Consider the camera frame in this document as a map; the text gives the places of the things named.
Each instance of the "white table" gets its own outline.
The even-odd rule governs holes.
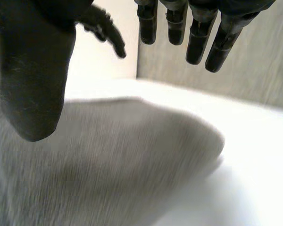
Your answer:
[[[190,112],[225,136],[221,166],[173,198],[154,226],[283,226],[283,111],[136,80],[66,91],[67,101],[124,96]]]

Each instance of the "gray cloth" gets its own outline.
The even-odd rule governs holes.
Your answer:
[[[0,226],[133,226],[223,145],[201,120],[134,99],[68,103],[37,143],[0,112]]]

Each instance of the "robotic finger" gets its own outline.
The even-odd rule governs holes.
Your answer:
[[[168,37],[173,45],[181,45],[187,17],[187,0],[160,0],[167,8]]]
[[[141,41],[151,45],[156,39],[158,0],[134,0],[138,4]]]
[[[243,27],[247,26],[258,14],[259,12],[250,13],[241,17],[221,15],[221,23],[205,63],[208,71],[215,73],[220,70]]]
[[[193,23],[190,27],[186,61],[192,65],[198,65],[217,17],[218,8],[213,0],[189,0],[189,4]]]
[[[93,32],[99,41],[108,40],[120,58],[126,57],[123,38],[105,10],[91,5],[77,21],[84,25],[86,31]]]

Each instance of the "fabric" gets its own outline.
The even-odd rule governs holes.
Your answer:
[[[0,111],[0,226],[133,226],[223,145],[202,120],[135,99],[68,103],[35,143]]]

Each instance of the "robotic hand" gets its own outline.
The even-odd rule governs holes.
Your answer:
[[[156,39],[158,0],[134,0],[138,4],[141,40],[153,44]],[[186,61],[192,65],[201,62],[211,29],[221,11],[221,23],[213,46],[207,57],[205,68],[218,72],[239,37],[262,10],[268,9],[275,0],[160,0],[167,8],[169,41],[181,45],[184,37],[188,5],[192,10]]]
[[[75,24],[109,41],[120,58],[123,39],[93,0],[0,0],[0,106],[28,141],[56,129],[64,104]]]

